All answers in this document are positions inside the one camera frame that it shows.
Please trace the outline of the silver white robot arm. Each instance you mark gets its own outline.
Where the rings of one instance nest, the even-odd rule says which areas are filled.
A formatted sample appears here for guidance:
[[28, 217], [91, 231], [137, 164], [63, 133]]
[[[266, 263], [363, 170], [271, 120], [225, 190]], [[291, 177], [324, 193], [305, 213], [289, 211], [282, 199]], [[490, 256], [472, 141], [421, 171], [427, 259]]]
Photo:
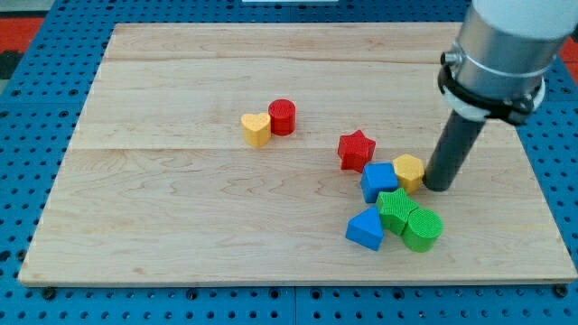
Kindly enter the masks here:
[[522, 125], [545, 98], [545, 73], [577, 27], [577, 0], [473, 0], [438, 87], [455, 116]]

